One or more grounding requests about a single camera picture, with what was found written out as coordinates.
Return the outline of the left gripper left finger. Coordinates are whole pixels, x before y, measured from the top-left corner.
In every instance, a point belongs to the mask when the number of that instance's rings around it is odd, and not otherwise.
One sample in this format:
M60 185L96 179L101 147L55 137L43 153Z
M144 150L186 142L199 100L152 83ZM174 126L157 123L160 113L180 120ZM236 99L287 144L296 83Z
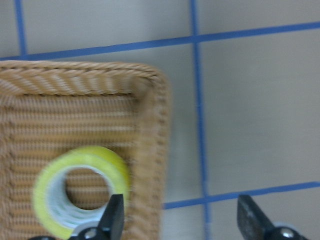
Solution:
M97 225L97 240L120 240L124 230L124 196L113 194Z

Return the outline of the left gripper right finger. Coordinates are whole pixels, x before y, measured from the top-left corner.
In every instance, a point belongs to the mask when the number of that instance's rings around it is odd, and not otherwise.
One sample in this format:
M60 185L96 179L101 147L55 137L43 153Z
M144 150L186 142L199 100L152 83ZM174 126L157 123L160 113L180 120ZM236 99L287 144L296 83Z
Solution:
M275 228L250 195L238 196L236 220L244 240L265 240Z

